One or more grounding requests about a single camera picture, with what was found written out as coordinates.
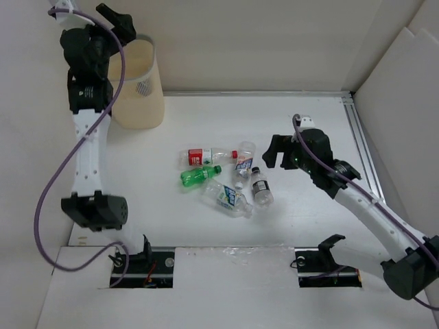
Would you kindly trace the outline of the clear bottle green white label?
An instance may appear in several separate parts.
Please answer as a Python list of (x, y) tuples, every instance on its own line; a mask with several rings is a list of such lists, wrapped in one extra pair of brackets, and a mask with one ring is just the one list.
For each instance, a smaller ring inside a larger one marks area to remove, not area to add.
[(207, 180), (202, 186), (201, 200), (229, 217), (251, 217), (253, 205), (246, 196), (217, 180)]

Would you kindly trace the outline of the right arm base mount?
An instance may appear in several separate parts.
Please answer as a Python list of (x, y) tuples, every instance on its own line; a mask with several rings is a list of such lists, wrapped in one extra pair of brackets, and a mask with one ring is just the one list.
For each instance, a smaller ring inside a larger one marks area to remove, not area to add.
[(331, 248), (345, 237), (334, 234), (317, 247), (295, 247), (290, 267), (297, 271), (300, 288), (362, 288), (359, 270), (334, 261)]

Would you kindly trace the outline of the green plastic bottle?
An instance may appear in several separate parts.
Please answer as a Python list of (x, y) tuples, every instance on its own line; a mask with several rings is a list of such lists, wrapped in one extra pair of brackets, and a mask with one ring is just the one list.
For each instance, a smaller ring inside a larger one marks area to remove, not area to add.
[(202, 184), (209, 178), (213, 178), (222, 172), (220, 165), (203, 166), (189, 171), (183, 171), (180, 174), (180, 180), (184, 187), (192, 187), (194, 185)]

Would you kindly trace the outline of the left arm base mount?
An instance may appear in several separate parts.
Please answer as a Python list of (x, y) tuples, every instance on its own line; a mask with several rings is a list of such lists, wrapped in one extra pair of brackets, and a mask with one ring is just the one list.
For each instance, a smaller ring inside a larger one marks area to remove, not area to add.
[(110, 288), (170, 289), (174, 283), (174, 248), (153, 248), (147, 259), (144, 254), (130, 255), (127, 273), (122, 276), (126, 255), (116, 251), (112, 261)]

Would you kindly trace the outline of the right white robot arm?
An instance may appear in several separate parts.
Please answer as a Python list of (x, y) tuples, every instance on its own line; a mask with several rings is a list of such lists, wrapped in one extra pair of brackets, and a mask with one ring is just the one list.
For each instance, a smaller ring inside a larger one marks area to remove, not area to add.
[(334, 234), (318, 245), (318, 264), (324, 275), (353, 267), (382, 278), (404, 300), (416, 296), (438, 279), (438, 237), (428, 237), (404, 222), (372, 191), (356, 180), (359, 172), (334, 158), (329, 137), (316, 128), (292, 136), (275, 134), (262, 159), (273, 168), (278, 154), (281, 168), (304, 171), (314, 185), (349, 210), (378, 239), (378, 245), (350, 243)]

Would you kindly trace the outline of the clear bottle red label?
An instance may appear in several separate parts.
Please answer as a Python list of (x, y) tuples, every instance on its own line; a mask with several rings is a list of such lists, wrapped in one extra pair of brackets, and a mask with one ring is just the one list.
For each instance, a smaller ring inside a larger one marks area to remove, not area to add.
[(184, 149), (179, 153), (178, 168), (227, 165), (237, 159), (237, 150), (223, 148)]

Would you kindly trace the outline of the clear bottle black label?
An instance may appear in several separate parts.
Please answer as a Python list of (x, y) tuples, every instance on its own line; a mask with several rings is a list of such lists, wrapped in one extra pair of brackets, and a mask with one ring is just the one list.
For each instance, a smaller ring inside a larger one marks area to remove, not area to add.
[(267, 177), (259, 167), (253, 167), (251, 173), (251, 185), (254, 200), (259, 206), (269, 206), (274, 197), (270, 190)]

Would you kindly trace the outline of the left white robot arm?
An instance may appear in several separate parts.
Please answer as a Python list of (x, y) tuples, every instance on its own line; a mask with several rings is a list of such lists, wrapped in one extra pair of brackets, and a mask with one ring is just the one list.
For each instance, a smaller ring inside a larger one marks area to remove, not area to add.
[(130, 265), (137, 271), (147, 271), (153, 262), (149, 241), (128, 227), (128, 203), (125, 197), (110, 192), (106, 175), (111, 108), (122, 89), (113, 88), (108, 79), (110, 58), (121, 55), (123, 47), (137, 37), (132, 17), (99, 4), (96, 10), (112, 24), (109, 29), (80, 13), (70, 1), (60, 1), (54, 9), (57, 19), (73, 23), (60, 37), (69, 65), (69, 109), (77, 139), (72, 153), (75, 178), (70, 196), (61, 200), (61, 209), (81, 228), (121, 242)]

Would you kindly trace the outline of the clear bottle orange blue label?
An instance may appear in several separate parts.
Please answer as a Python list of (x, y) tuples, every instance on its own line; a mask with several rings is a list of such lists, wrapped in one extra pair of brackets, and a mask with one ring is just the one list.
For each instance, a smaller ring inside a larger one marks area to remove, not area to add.
[(253, 142), (243, 141), (239, 144), (233, 169), (233, 185), (237, 190), (242, 190), (250, 179), (255, 151), (256, 145)]

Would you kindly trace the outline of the beige plastic waste bin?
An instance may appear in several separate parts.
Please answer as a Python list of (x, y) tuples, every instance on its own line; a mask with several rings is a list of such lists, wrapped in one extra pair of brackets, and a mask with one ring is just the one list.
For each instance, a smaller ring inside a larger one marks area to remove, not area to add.
[(112, 106), (112, 118), (129, 130), (158, 127), (164, 119), (165, 101), (153, 39), (139, 34), (124, 47), (126, 74)]

